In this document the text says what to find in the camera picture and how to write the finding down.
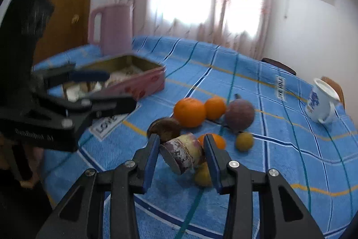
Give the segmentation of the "small green fruit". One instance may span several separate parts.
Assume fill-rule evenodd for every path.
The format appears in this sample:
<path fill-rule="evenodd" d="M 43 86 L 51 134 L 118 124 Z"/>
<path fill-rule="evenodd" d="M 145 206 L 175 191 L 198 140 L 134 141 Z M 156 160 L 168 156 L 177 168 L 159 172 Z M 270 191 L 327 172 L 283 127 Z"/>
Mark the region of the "small green fruit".
<path fill-rule="evenodd" d="M 242 132 L 237 135 L 235 146 L 241 152 L 249 151 L 254 145 L 254 137 L 249 132 Z"/>

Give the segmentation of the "dark mangosteen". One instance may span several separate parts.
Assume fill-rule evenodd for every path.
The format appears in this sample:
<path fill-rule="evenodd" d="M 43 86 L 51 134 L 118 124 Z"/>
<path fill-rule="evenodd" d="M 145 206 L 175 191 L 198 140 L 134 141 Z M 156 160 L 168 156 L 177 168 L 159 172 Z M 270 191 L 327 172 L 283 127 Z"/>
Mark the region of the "dark mangosteen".
<path fill-rule="evenodd" d="M 182 126 L 175 118 L 163 117 L 156 119 L 147 129 L 147 137 L 158 135 L 160 143 L 164 144 L 178 136 L 180 136 Z"/>

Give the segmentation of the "green-yellow round fruit front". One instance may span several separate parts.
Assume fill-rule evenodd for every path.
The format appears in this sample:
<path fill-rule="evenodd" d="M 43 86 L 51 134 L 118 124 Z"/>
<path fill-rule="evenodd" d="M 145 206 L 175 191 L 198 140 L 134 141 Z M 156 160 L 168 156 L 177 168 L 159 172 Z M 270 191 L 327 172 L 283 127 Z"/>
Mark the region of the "green-yellow round fruit front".
<path fill-rule="evenodd" d="M 194 175 L 195 184 L 201 187 L 212 187 L 211 175 L 207 162 L 202 163 L 195 170 Z"/>

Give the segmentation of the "large orange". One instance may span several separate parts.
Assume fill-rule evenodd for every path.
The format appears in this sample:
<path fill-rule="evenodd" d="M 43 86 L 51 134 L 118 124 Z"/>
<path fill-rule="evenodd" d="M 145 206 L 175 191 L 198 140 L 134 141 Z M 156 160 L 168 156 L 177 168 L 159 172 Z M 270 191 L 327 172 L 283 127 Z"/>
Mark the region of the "large orange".
<path fill-rule="evenodd" d="M 206 119 L 205 104 L 196 98 L 183 98 L 174 106 L 174 118 L 184 128 L 198 127 Z"/>

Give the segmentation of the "printed paper leaflet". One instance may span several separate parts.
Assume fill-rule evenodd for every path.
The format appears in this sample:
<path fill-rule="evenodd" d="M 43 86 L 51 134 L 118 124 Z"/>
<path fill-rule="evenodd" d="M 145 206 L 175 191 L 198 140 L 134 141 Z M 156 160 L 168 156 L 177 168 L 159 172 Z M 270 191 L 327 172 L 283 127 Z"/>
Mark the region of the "printed paper leaflet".
<path fill-rule="evenodd" d="M 85 97 L 87 94 L 104 90 L 116 83 L 128 80 L 133 75 L 143 72 L 144 71 L 138 67 L 130 65 L 129 67 L 113 71 L 106 81 L 77 82 L 64 85 L 62 86 L 64 97 L 71 102 L 75 102 L 78 99 Z"/>

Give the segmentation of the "pink metal tin box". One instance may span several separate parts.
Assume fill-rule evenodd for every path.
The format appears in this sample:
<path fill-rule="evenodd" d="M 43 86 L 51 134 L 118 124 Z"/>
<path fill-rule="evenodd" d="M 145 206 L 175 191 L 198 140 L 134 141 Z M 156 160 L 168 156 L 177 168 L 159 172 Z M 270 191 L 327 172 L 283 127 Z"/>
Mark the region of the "pink metal tin box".
<path fill-rule="evenodd" d="M 114 97 L 125 93 L 139 100 L 165 86 L 165 66 L 136 55 L 102 58 L 80 68 L 106 71 L 110 77 L 106 81 L 63 84 L 63 96 L 71 102 L 90 95 Z"/>

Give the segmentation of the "pink plastic pitcher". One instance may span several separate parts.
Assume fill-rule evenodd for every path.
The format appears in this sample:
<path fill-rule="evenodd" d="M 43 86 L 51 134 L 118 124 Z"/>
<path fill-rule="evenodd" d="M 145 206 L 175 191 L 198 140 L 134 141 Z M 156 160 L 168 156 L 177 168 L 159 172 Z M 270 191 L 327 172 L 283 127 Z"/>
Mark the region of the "pink plastic pitcher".
<path fill-rule="evenodd" d="M 103 55 L 126 55 L 132 52 L 133 7 L 117 3 L 97 7 L 89 16 L 88 42 L 98 45 Z M 101 15 L 100 37 L 95 40 L 95 18 Z"/>

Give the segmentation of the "white blue floral mug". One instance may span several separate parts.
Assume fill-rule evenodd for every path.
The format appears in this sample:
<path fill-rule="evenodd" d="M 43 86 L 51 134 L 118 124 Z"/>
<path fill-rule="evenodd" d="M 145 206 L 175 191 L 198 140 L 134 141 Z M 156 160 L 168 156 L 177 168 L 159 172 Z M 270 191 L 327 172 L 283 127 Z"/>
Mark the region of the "white blue floral mug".
<path fill-rule="evenodd" d="M 328 83 L 319 78 L 313 79 L 305 112 L 315 123 L 329 124 L 335 115 L 335 106 L 340 103 L 338 93 Z"/>

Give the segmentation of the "small orange behind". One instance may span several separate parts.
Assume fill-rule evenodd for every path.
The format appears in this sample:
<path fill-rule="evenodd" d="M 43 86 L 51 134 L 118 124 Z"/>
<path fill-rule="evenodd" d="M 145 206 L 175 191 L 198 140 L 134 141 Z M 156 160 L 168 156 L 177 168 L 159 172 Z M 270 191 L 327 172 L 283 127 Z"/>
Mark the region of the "small orange behind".
<path fill-rule="evenodd" d="M 212 97 L 205 102 L 206 118 L 211 121 L 218 120 L 226 112 L 226 104 L 223 98 Z"/>

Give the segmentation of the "dark round stool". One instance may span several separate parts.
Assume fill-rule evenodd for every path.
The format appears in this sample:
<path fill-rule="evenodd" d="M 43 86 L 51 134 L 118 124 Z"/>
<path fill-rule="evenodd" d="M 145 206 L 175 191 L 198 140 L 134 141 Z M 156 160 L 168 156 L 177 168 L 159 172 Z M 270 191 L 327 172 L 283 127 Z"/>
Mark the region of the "dark round stool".
<path fill-rule="evenodd" d="M 287 71 L 292 75 L 296 75 L 296 72 L 293 69 L 291 69 L 290 67 L 288 67 L 287 65 L 285 65 L 285 64 L 283 64 L 283 63 L 281 63 L 279 61 L 276 61 L 276 60 L 273 60 L 273 59 L 270 59 L 270 58 L 262 58 L 261 61 L 265 62 L 267 64 L 274 65 L 274 66 L 276 66 L 276 67 L 278 67 L 280 69 L 283 69 L 284 71 Z"/>

